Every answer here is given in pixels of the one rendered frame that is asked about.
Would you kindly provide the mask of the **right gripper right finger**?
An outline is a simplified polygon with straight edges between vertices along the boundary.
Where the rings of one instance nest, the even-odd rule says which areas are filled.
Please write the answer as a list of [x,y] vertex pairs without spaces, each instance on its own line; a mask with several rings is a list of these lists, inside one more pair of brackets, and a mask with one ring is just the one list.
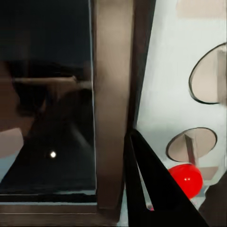
[[[209,227],[139,131],[127,127],[124,169],[129,227]],[[155,211],[148,210],[139,170]]]

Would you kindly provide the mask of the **microwave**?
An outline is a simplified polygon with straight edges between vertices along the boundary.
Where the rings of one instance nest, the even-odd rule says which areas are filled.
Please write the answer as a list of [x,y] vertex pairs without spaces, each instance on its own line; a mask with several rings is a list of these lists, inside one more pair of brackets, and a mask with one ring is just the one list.
[[193,198],[227,170],[227,0],[0,0],[15,126],[0,224],[119,222],[127,127]]

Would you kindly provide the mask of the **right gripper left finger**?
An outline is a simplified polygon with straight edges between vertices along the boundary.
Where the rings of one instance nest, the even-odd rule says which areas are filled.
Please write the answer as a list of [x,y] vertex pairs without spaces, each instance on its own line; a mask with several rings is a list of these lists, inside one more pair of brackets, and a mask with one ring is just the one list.
[[0,182],[25,143],[21,126],[0,131]]

